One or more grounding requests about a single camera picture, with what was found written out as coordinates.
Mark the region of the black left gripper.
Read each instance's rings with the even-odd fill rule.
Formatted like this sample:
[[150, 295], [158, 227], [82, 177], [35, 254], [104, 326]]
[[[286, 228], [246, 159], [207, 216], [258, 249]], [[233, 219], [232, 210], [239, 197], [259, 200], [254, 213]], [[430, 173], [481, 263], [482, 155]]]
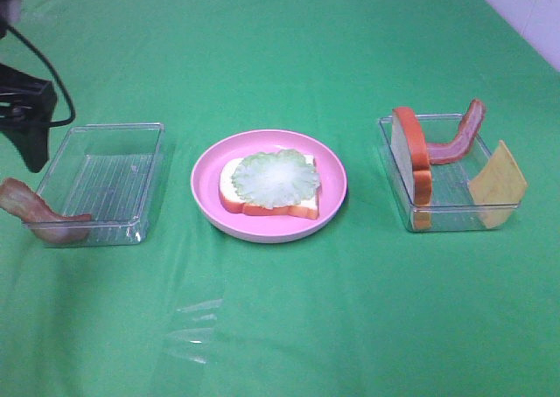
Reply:
[[48, 136], [56, 104], [51, 81], [1, 65], [1, 132], [30, 172], [40, 172], [49, 160]]

